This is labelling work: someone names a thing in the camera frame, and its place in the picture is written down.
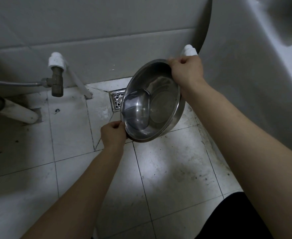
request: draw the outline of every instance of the person's right arm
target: person's right arm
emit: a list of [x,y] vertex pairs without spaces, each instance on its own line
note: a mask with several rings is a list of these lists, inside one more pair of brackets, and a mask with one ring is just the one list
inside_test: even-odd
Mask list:
[[275,238],[292,238],[292,151],[203,78],[198,56],[169,60],[174,80]]

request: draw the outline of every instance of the person's left arm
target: person's left arm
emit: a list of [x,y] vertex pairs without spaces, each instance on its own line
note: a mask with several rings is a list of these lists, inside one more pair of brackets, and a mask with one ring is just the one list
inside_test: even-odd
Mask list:
[[125,124],[106,124],[101,128],[101,139],[103,151],[22,239],[91,238],[99,209],[123,156]]

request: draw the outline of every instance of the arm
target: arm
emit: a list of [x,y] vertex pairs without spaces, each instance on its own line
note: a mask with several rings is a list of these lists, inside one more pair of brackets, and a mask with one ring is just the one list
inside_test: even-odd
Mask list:
[[292,238],[292,151],[264,132],[203,79],[198,56],[170,60],[182,96],[216,142],[275,238]]
[[91,238],[99,209],[123,155],[125,124],[117,121],[105,125],[101,138],[104,150],[22,239]]

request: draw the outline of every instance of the tiled floor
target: tiled floor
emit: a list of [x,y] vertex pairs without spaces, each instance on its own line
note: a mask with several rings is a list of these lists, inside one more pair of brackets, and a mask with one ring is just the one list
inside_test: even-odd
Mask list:
[[[89,84],[61,98],[13,97],[40,108],[32,125],[0,117],[0,238],[19,238],[104,148],[100,128],[119,120],[108,91],[129,78]],[[176,127],[148,143],[127,140],[97,221],[100,238],[193,239],[215,207],[241,190],[189,105]]]

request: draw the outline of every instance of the metal drain grate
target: metal drain grate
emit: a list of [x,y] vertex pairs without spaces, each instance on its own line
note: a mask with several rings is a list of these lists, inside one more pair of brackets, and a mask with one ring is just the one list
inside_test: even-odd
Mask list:
[[109,97],[112,103],[113,112],[117,112],[120,110],[120,105],[123,100],[125,89],[113,90],[109,92]]

